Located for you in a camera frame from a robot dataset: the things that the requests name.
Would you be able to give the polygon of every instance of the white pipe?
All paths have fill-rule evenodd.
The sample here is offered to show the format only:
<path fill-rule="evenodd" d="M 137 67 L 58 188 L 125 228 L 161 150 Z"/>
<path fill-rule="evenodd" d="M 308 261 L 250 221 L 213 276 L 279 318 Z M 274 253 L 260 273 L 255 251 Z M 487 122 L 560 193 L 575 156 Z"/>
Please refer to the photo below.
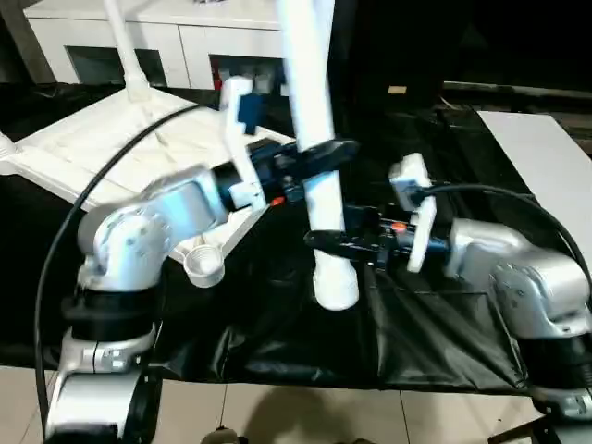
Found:
<path fill-rule="evenodd" d="M 138 62 L 138 57 L 131 44 L 130 36 L 126 30 L 126 22 L 123 19 L 117 0 L 105 0 L 104 3 L 107 19 L 117 45 L 119 59 L 123 66 L 129 100 L 131 102 L 150 100 L 150 84 L 140 68 L 140 62 Z"/>
<path fill-rule="evenodd" d="M 321 43 L 323 66 L 325 67 L 325 72 L 327 72 L 329 46 L 331 44 L 331 31 L 333 30 L 335 0 L 314 0 L 314 11 L 316 12 L 316 27 L 319 31 L 319 42 Z"/>
<path fill-rule="evenodd" d="M 292 120 L 300 151 L 335 137 L 313 0 L 279 0 L 284 67 L 290 89 Z M 339 172 L 305 184 L 311 229 L 344 230 Z M 314 251 L 314 293 L 328 310 L 345 310 L 358 300 L 358 282 L 349 261 Z"/>

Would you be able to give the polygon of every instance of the black tablecloth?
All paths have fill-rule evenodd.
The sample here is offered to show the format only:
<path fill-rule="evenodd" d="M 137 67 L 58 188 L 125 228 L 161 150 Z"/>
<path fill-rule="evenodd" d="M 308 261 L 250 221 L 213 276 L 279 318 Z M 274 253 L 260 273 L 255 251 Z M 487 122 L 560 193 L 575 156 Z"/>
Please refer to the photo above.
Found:
<path fill-rule="evenodd" d="M 50 86 L 0 91 L 0 130 L 19 139 L 113 88 Z M 175 91 L 202 103 L 210 92 Z M 341 170 L 349 204 L 394 201 L 386 180 L 405 154 L 424 155 L 433 179 L 496 184 L 528 192 L 512 164 L 472 112 L 395 112 L 336 106 L 339 131 L 362 149 Z M 291 132 L 288 102 L 267 99 L 264 126 Z M 0 363 L 32 365 L 32 314 L 44 255 L 69 204 L 18 177 L 0 178 L 3 211 Z M 472 217 L 520 229 L 560 248 L 555 235 L 515 203 L 493 197 L 438 197 L 439 221 Z M 314 256 L 302 243 L 303 204 L 271 208 L 226 262 L 223 282 L 194 288 L 168 259 L 164 326 L 154 359 L 166 376 L 189 381 L 256 382 L 344 388 L 518 393 L 526 378 L 517 347 L 487 289 L 467 288 L 428 264 L 420 275 L 394 264 L 388 275 L 357 266 L 360 301 L 331 313 L 315 303 Z M 59 249 L 43 305 L 45 360 L 56 366 L 66 328 L 59 304 L 72 291 L 81 256 L 76 232 Z"/>

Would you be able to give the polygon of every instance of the floor tile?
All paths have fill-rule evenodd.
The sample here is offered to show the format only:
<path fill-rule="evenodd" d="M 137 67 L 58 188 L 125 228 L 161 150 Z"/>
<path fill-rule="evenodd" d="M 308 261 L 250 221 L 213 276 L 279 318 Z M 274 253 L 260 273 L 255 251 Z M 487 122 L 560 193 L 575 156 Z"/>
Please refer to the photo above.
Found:
<path fill-rule="evenodd" d="M 408 391 L 401 395 L 411 444 L 485 443 L 492 435 L 540 416 L 530 398 Z"/>
<path fill-rule="evenodd" d="M 406 444 L 398 391 L 228 385 L 222 424 L 253 444 Z"/>
<path fill-rule="evenodd" d="M 154 444 L 201 442 L 216 430 L 222 416 L 224 385 L 165 381 Z M 21 444 L 39 444 L 41 426 L 35 413 Z"/>
<path fill-rule="evenodd" d="M 49 381 L 53 372 L 46 372 Z M 0 440 L 19 444 L 37 409 L 35 375 L 30 368 L 0 366 Z"/>

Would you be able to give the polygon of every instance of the white cabinet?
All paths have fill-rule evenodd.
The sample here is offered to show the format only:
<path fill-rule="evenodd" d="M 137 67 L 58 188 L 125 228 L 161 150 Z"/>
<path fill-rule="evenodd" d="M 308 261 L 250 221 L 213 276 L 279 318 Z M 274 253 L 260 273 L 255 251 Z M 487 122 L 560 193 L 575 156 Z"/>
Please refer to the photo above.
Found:
<path fill-rule="evenodd" d="M 119 77 L 121 65 L 107 21 L 30 18 L 29 23 L 57 81 L 108 83 Z M 148 80 L 190 87 L 176 25 L 127 23 L 127 28 Z"/>
<path fill-rule="evenodd" d="M 276 0 L 118 2 L 154 86 L 214 89 L 241 74 L 255 79 L 258 92 L 278 92 L 285 81 Z M 314 4 L 327 55 L 334 0 Z M 58 81 L 122 82 L 103 1 L 42 0 L 25 16 Z"/>
<path fill-rule="evenodd" d="M 187 70 L 192 88 L 213 89 L 218 71 L 230 73 L 230 67 L 219 66 L 225 61 L 234 69 L 249 67 L 253 75 L 264 75 L 261 71 L 281 70 L 280 31 L 250 30 L 233 28 L 212 28 L 199 26 L 179 27 Z M 276 59 L 277 63 L 267 59 Z"/>

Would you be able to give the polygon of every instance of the black cable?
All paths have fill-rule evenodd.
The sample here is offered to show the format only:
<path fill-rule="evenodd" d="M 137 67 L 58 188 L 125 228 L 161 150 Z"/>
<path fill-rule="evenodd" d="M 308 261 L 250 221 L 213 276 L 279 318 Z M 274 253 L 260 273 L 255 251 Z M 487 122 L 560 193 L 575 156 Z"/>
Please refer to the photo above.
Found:
<path fill-rule="evenodd" d="M 39 402 L 39 411 L 41 414 L 41 421 L 42 421 L 42 430 L 43 430 L 43 438 L 45 438 L 45 423 L 47 421 L 47 413 L 49 411 L 49 401 L 47 399 L 47 389 L 45 387 L 45 373 L 43 371 L 43 345 L 41 342 L 41 308 L 42 308 L 42 300 L 43 300 L 43 287 L 45 286 L 45 281 L 47 280 L 47 274 L 49 271 L 49 265 L 52 262 L 56 254 L 57 247 L 59 242 L 62 240 L 64 235 L 66 234 L 66 230 L 68 229 L 69 225 L 72 222 L 72 219 L 76 215 L 76 213 L 82 208 L 82 204 L 84 201 L 89 197 L 91 192 L 96 188 L 99 182 L 107 175 L 107 173 L 113 168 L 117 162 L 119 162 L 124 155 L 126 155 L 131 149 L 136 146 L 139 142 L 142 141 L 146 136 L 150 135 L 154 130 L 158 129 L 169 120 L 180 116 L 182 114 L 189 113 L 198 108 L 202 108 L 202 105 L 191 105 L 187 106 L 186 108 L 182 108 L 178 111 L 175 111 L 167 116 L 164 116 L 149 127 L 144 129 L 138 135 L 134 136 L 128 143 L 126 143 L 123 148 L 121 148 L 109 161 L 101 168 L 101 170 L 96 173 L 96 175 L 91 179 L 88 183 L 86 188 L 80 193 L 72 208 L 68 212 L 68 215 L 62 222 L 59 230 L 57 231 L 54 240 L 49 247 L 49 251 L 45 256 L 45 261 L 43 262 L 43 268 L 41 270 L 41 275 L 39 277 L 39 283 L 37 285 L 37 295 L 35 299 L 35 319 L 34 319 L 34 347 L 35 347 L 35 384 L 37 386 L 37 401 Z"/>
<path fill-rule="evenodd" d="M 559 234 L 563 238 L 563 241 L 567 244 L 567 247 L 571 251 L 573 259 L 575 260 L 575 262 L 578 265 L 580 265 L 580 267 L 582 268 L 582 271 L 584 271 L 584 274 L 586 275 L 586 279 L 588 281 L 588 285 L 589 285 L 590 289 L 592 289 L 592 278 L 590 277 L 590 271 L 587 267 L 586 259 L 584 258 L 584 255 L 580 251 L 579 247 L 577 246 L 577 243 L 575 242 L 575 240 L 572 237 L 572 235 L 570 234 L 570 232 L 567 230 L 566 227 L 563 226 L 563 224 L 554 215 L 552 215 L 549 211 L 547 211 L 545 208 L 540 206 L 537 202 L 533 201 L 529 197 L 526 197 L 524 194 L 510 191 L 510 190 L 505 190 L 503 188 L 493 187 L 490 185 L 481 185 L 478 183 L 477 184 L 458 183 L 458 184 L 437 185 L 437 186 L 433 186 L 433 187 L 429 187 L 429 188 L 423 188 L 423 189 L 418 190 L 416 192 L 416 195 L 424 198 L 427 196 L 433 196 L 435 194 L 440 194 L 440 193 L 445 193 L 445 192 L 456 192 L 456 191 L 481 191 L 481 192 L 486 192 L 489 194 L 497 194 L 500 196 L 510 197 L 510 198 L 513 198 L 517 201 L 522 202 L 526 206 L 529 206 L 530 208 L 535 210 L 537 213 L 539 213 L 541 216 L 543 216 L 545 219 L 547 219 L 548 222 L 550 222 L 553 225 L 553 227 L 559 232 Z"/>

